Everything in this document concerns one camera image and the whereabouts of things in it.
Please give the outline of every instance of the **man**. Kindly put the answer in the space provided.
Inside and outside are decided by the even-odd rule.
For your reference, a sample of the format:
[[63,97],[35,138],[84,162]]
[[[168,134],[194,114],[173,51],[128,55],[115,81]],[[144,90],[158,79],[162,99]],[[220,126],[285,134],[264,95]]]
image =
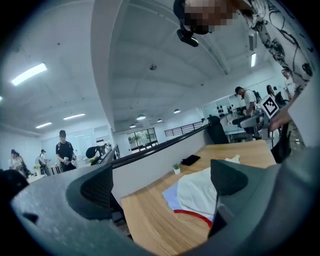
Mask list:
[[41,154],[40,154],[40,161],[42,163],[42,167],[44,169],[44,172],[47,176],[50,176],[50,171],[49,171],[49,168],[48,168],[48,165],[47,163],[51,161],[51,159],[46,159],[45,157],[45,153],[46,151],[44,149],[41,149]]
[[71,163],[72,160],[76,159],[74,148],[70,142],[66,141],[65,130],[59,132],[59,138],[60,142],[55,146],[55,153],[61,163],[62,171],[67,172],[76,169]]
[[256,96],[252,90],[245,90],[242,87],[238,86],[235,88],[235,93],[240,95],[244,101],[246,106],[246,115],[251,115],[255,110],[256,106]]
[[289,101],[292,100],[293,96],[295,95],[295,83],[292,80],[290,76],[290,71],[287,68],[284,68],[281,71],[282,75],[285,77],[285,84],[284,84],[284,89],[286,91],[286,94],[288,95]]
[[287,68],[295,83],[295,95],[271,120],[270,130],[292,121],[288,108],[305,88],[313,72],[306,58],[307,49],[300,47],[304,31],[293,29],[294,17],[282,14],[271,0],[175,0],[174,14],[185,29],[205,35],[213,26],[227,25],[227,20],[239,11],[250,28],[257,31],[263,45],[283,68]]

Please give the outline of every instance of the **arched ceiling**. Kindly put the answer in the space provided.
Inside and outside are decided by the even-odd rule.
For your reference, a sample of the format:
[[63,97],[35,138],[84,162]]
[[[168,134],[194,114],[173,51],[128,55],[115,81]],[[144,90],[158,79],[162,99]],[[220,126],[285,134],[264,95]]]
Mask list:
[[[242,17],[212,34],[196,35],[199,46],[192,47],[177,36],[173,2],[128,3],[109,60],[114,65],[110,87],[116,131],[127,130],[139,114],[148,124],[170,117],[175,102],[201,84],[249,65],[249,28]],[[152,64],[156,70],[150,70]]]

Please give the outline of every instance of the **desk surface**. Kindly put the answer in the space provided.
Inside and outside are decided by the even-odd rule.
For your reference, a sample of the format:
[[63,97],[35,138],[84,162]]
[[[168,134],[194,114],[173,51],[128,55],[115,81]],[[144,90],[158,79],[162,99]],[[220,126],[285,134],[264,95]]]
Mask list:
[[192,166],[181,165],[180,174],[171,171],[121,199],[133,240],[157,255],[180,254],[207,240],[207,223],[191,215],[174,213],[162,195],[183,175],[210,167],[211,159],[224,160],[235,155],[240,155],[240,163],[248,166],[267,168],[276,164],[264,140],[206,145],[196,155],[201,158]]

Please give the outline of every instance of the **window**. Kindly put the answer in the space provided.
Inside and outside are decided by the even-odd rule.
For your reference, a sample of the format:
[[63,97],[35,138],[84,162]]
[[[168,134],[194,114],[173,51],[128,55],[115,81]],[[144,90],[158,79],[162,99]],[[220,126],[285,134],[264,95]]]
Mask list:
[[158,145],[154,128],[139,130],[128,134],[131,153],[137,153]]

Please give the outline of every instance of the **camera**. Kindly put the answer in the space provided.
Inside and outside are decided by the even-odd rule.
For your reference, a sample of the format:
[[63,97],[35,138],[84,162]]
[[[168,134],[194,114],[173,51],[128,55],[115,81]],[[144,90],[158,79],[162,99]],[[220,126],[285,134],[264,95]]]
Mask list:
[[176,32],[181,42],[184,42],[190,46],[197,47],[199,45],[198,40],[195,38],[194,33],[187,31],[184,28],[178,29]]

